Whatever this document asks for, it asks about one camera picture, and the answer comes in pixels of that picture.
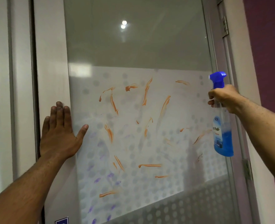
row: spray bottle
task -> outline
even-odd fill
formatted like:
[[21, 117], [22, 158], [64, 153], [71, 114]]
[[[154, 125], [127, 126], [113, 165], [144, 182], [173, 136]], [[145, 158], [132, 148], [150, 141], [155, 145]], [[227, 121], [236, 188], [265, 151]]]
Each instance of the spray bottle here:
[[[226, 73], [215, 72], [209, 76], [213, 82], [213, 89], [224, 88], [224, 78]], [[232, 131], [230, 124], [230, 114], [228, 110], [214, 98], [214, 119], [213, 119], [214, 149], [217, 153], [231, 157], [233, 153]]]

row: blue sign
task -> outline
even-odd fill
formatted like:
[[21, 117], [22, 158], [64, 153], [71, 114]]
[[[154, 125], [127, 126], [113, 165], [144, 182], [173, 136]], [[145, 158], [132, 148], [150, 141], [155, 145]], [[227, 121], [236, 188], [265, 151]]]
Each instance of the blue sign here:
[[55, 221], [55, 224], [69, 224], [69, 217]]

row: spray nozzle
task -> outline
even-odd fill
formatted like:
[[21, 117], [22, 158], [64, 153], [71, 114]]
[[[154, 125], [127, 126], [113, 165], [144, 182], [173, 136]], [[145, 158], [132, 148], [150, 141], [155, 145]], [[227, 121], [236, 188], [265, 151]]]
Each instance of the spray nozzle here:
[[209, 79], [213, 82], [213, 88], [224, 88], [224, 77], [226, 76], [227, 74], [223, 71], [218, 71], [209, 75]]

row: bottle label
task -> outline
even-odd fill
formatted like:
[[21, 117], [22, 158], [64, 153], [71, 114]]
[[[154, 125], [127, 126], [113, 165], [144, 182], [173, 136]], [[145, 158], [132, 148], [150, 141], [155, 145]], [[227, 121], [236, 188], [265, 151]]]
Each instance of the bottle label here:
[[223, 148], [221, 119], [218, 116], [215, 116], [213, 119], [213, 138], [214, 138], [214, 147]]

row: purple wall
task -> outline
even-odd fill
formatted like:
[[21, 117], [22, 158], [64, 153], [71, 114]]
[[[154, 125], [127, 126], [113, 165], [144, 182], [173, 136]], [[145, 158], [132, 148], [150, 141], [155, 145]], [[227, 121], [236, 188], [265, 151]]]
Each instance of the purple wall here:
[[243, 1], [261, 104], [275, 112], [275, 0]]

